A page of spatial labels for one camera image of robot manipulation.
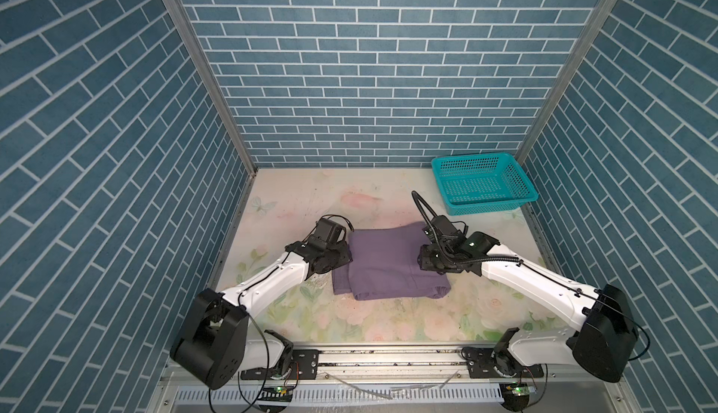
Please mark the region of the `purple trousers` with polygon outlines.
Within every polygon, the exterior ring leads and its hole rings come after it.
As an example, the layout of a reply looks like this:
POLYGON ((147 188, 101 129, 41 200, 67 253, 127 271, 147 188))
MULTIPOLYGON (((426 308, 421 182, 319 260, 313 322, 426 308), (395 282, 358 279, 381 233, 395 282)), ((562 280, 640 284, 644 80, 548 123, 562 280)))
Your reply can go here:
POLYGON ((333 293, 356 301, 393 298, 441 299, 450 293, 445 275, 424 271, 418 264, 429 240, 424 224, 389 229, 355 230, 349 235, 353 261, 332 271, 333 293))

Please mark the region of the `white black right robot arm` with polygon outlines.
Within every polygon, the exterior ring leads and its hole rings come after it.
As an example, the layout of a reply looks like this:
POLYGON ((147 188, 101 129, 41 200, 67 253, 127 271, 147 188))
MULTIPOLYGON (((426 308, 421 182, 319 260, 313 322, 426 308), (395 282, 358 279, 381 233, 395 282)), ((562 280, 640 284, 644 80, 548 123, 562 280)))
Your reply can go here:
POLYGON ((641 327, 628 297, 611 284, 598 289, 537 265, 491 235, 457 229, 444 216, 427 221, 418 264, 436 273, 473 273, 505 285, 564 321, 553 331, 508 329, 491 353, 495 371, 515 377, 531 366, 579 366, 604 382, 622 379, 641 327))

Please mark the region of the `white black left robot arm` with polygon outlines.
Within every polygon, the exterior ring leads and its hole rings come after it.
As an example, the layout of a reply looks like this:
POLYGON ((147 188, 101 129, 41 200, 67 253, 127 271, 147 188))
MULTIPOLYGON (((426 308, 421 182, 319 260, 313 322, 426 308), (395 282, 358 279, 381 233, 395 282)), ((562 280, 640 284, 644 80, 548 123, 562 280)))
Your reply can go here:
POLYGON ((294 344, 262 330, 257 317, 311 276, 351 261, 347 240, 309 238, 288 245, 273 265, 249 280, 222 292, 205 289, 192 301, 170 358, 211 390, 245 371, 257 370, 266 379, 285 377, 294 344))

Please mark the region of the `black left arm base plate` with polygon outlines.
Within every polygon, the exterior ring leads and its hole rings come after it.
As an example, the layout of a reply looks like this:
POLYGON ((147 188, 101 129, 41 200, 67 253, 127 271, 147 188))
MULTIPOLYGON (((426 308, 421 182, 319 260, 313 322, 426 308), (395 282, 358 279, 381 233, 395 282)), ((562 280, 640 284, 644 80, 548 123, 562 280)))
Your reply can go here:
POLYGON ((317 377, 320 352, 317 349, 294 349, 284 353, 275 366, 240 372, 242 380, 314 380, 317 377))

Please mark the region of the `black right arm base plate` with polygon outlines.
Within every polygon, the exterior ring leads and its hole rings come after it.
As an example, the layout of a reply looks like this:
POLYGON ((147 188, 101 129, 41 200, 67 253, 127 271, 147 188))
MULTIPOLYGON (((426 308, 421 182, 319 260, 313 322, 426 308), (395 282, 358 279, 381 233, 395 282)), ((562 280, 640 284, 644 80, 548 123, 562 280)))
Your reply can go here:
POLYGON ((493 377, 539 379, 545 376, 544 367, 540 364, 521 366, 507 349, 499 349, 499 347, 493 349, 463 347, 459 355, 466 362, 471 379, 493 379, 493 377))

